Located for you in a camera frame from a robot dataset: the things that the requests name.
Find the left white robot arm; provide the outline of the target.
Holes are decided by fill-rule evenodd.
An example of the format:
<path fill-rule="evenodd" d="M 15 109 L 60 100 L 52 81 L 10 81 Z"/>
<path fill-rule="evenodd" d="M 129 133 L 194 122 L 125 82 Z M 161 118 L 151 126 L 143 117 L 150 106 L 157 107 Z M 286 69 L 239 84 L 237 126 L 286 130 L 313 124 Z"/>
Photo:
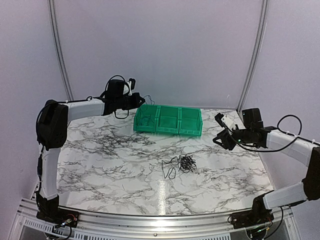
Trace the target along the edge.
<path fill-rule="evenodd" d="M 82 100 L 48 100 L 40 110 L 35 132 L 40 147 L 37 163 L 39 189 L 36 202 L 40 213 L 53 223 L 63 219 L 59 208 L 57 190 L 57 167 L 61 148 L 67 140 L 68 126 L 72 121 L 95 116 L 108 116 L 117 110 L 129 112 L 145 103 L 145 99 L 134 92 L 136 80 L 125 80 L 120 75 L 111 77 L 99 96 L 90 96 Z"/>

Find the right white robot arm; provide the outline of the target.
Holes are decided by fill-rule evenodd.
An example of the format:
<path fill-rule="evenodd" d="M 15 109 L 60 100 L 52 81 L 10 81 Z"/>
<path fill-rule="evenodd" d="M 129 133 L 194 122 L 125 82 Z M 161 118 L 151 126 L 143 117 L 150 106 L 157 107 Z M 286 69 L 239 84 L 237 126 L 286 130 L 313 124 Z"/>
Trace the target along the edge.
<path fill-rule="evenodd" d="M 320 144 L 285 132 L 279 126 L 264 126 L 259 108 L 242 111 L 243 128 L 227 115 L 218 113 L 214 119 L 223 128 L 212 140 L 232 151 L 236 146 L 254 153 L 282 153 L 307 167 L 306 176 L 298 183 L 260 195 L 253 200 L 247 219 L 258 224 L 274 208 L 298 205 L 320 198 Z"/>

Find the left green storage bin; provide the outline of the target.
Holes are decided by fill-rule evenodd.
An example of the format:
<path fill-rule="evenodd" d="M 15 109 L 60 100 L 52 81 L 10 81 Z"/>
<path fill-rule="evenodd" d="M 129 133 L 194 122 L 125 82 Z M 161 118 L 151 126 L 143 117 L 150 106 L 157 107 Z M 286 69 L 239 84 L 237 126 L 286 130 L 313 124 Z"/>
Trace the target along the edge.
<path fill-rule="evenodd" d="M 159 105 L 143 104 L 134 116 L 133 130 L 136 132 L 155 133 L 159 119 Z"/>

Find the middle green storage bin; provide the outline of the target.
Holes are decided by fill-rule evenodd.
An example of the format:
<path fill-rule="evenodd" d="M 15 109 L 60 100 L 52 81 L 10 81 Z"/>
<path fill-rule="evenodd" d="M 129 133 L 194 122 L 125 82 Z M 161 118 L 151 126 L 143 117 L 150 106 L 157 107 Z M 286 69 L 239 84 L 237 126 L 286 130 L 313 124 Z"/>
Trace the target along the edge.
<path fill-rule="evenodd" d="M 181 122 L 181 109 L 177 106 L 158 106 L 156 133 L 177 135 Z"/>

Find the right aluminium frame post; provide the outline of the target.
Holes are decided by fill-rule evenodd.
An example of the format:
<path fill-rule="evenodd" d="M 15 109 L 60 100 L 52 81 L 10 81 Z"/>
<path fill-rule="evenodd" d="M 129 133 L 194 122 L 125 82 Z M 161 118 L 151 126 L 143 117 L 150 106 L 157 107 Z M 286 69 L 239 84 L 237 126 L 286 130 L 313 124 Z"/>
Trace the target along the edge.
<path fill-rule="evenodd" d="M 254 73 L 257 65 L 257 61 L 259 58 L 259 54 L 262 49 L 263 40 L 265 36 L 266 31 L 266 25 L 267 25 L 267 18 L 268 18 L 268 10 L 269 10 L 269 0 L 263 0 L 261 2 L 261 9 L 259 14 L 259 21 L 257 25 L 257 32 L 255 35 L 255 41 L 253 45 L 253 51 L 251 54 L 248 70 L 246 73 L 244 85 L 240 94 L 240 98 L 237 104 L 236 111 L 240 113 L 242 109 L 244 108 L 246 99 L 249 94 L 250 86 L 253 82 Z"/>

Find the aluminium frame post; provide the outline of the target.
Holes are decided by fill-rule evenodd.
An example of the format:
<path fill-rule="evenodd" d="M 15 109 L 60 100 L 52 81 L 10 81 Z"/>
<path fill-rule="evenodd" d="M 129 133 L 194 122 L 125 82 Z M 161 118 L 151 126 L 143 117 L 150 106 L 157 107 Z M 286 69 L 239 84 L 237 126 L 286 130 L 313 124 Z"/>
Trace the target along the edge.
<path fill-rule="evenodd" d="M 244 108 L 246 99 L 249 94 L 250 86 L 253 82 L 254 73 L 257 65 L 257 61 L 259 58 L 259 54 L 262 49 L 263 40 L 265 36 L 266 31 L 266 25 L 267 25 L 267 18 L 268 18 L 268 10 L 269 10 L 269 0 L 263 0 L 261 2 L 261 9 L 259 14 L 259 21 L 257 25 L 257 32 L 255 35 L 255 41 L 253 45 L 253 51 L 251 54 L 248 70 L 246 73 L 244 85 L 240 94 L 240 98 L 237 104 L 236 111 L 240 113 L 242 109 Z"/>
<path fill-rule="evenodd" d="M 54 43 L 55 53 L 57 57 L 58 67 L 59 67 L 61 78 L 62 78 L 62 84 L 64 86 L 67 99 L 69 101 L 73 101 L 75 98 L 72 91 L 72 86 L 69 79 L 69 74 L 68 74 L 64 54 L 63 54 L 63 48 L 62 48 L 62 43 L 61 43 L 61 38 L 59 33 L 56 3 L 55 3 L 55 0 L 48 0 L 47 4 L 48 4 L 48 14 L 49 14 L 49 20 L 51 25 L 51 31 L 53 36 L 53 43 Z"/>

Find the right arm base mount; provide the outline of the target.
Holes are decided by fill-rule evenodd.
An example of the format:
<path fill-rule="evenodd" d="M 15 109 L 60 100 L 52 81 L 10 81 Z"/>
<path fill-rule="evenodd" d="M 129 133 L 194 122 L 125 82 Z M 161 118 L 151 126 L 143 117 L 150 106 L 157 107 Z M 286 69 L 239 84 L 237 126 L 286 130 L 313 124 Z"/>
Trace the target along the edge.
<path fill-rule="evenodd" d="M 273 220 L 274 215 L 271 210 L 254 215 L 253 210 L 251 209 L 231 213 L 227 222 L 233 225 L 234 229 L 241 229 L 271 223 Z"/>

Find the left aluminium frame post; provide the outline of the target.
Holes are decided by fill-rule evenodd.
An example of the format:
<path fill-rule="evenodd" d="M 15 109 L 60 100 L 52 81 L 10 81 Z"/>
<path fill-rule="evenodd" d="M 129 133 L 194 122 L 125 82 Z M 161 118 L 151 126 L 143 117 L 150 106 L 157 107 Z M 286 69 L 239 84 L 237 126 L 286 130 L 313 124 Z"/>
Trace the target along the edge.
<path fill-rule="evenodd" d="M 53 36 L 53 43 L 54 43 L 55 53 L 57 57 L 58 67 L 59 67 L 61 78 L 62 78 L 62 84 L 64 86 L 67 99 L 69 101 L 73 101 L 75 98 L 72 91 L 72 86 L 69 79 L 69 74 L 68 74 L 64 54 L 63 54 L 63 48 L 62 48 L 62 43 L 61 43 L 61 38 L 59 33 L 56 3 L 55 3 L 55 0 L 48 0 L 47 4 L 48 4 L 48 14 L 49 14 L 49 20 L 51 25 L 51 31 Z"/>

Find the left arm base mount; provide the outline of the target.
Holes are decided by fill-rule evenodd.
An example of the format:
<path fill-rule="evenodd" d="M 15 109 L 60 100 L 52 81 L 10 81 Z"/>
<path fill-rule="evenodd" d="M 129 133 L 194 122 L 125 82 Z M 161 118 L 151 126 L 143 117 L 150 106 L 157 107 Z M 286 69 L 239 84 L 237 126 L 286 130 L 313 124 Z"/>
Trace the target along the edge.
<path fill-rule="evenodd" d="M 39 210 L 36 217 L 40 220 L 55 224 L 56 228 L 68 225 L 76 228 L 78 225 L 80 213 L 78 211 L 57 208 L 53 210 Z"/>

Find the front aluminium rail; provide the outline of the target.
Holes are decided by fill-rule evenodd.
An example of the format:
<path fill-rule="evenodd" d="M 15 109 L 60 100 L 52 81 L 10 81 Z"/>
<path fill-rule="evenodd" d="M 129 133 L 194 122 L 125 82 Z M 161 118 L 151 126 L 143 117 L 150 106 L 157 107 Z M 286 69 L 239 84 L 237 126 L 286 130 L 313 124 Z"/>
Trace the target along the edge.
<path fill-rule="evenodd" d="M 22 199 L 10 240 L 299 240 L 290 208 L 274 210 L 272 221 L 235 229 L 229 212 L 184 216 L 138 216 L 77 210 L 74 228 L 55 228 L 53 223 L 37 218 L 34 200 Z"/>

